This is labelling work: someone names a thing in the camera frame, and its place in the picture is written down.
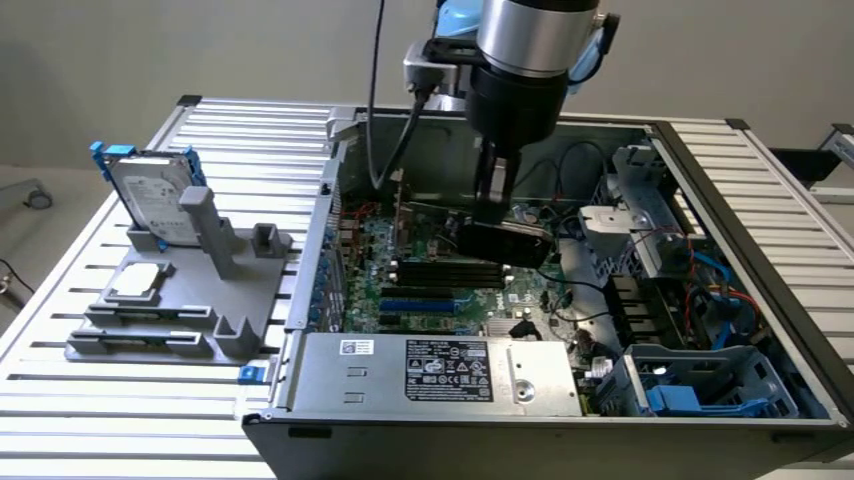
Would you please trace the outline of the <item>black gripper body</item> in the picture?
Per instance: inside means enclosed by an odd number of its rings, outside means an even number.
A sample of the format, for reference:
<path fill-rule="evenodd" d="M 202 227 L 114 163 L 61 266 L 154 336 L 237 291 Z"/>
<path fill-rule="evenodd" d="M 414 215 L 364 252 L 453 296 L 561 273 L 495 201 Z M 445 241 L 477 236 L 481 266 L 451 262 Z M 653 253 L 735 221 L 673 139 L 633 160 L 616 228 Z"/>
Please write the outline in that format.
<path fill-rule="evenodd" d="M 567 80 L 567 72 L 533 78 L 491 66 L 472 69 L 465 118 L 492 150 L 519 151 L 552 134 Z"/>

